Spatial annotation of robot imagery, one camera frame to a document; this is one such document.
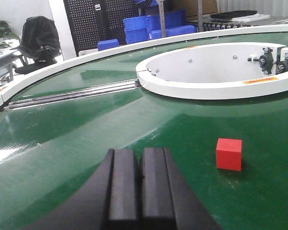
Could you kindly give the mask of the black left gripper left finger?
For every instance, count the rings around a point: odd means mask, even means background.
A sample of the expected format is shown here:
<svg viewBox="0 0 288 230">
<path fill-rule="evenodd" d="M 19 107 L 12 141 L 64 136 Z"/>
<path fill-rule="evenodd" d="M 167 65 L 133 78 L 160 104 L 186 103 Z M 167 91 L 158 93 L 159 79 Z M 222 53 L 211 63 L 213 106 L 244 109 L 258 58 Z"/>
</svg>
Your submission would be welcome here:
<svg viewBox="0 0 288 230">
<path fill-rule="evenodd" d="M 93 175 L 28 230 L 137 230 L 138 163 L 132 149 L 109 149 Z"/>
</svg>

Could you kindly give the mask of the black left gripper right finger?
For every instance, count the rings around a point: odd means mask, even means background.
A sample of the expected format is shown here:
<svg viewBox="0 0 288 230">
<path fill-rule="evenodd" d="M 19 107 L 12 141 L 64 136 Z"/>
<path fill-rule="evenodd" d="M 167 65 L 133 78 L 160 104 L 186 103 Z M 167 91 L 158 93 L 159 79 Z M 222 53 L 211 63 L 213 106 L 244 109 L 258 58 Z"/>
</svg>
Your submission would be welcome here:
<svg viewBox="0 0 288 230">
<path fill-rule="evenodd" d="M 186 182 L 168 148 L 147 147 L 141 158 L 143 230 L 220 230 Z"/>
</svg>

